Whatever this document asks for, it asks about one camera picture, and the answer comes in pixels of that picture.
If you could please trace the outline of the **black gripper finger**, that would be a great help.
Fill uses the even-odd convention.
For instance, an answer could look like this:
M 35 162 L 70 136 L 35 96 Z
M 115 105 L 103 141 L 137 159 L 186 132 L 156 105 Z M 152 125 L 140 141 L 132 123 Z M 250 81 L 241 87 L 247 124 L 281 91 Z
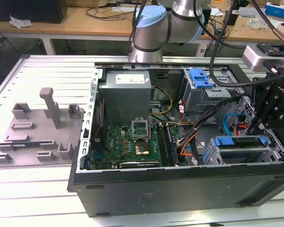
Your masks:
M 253 135 L 260 135 L 265 130 L 284 128 L 284 112 L 261 116 L 253 125 Z
M 252 86 L 251 105 L 254 107 L 253 119 L 248 127 L 248 134 L 261 134 L 264 129 L 275 129 L 278 120 L 274 113 L 278 94 L 274 91 L 274 83 Z

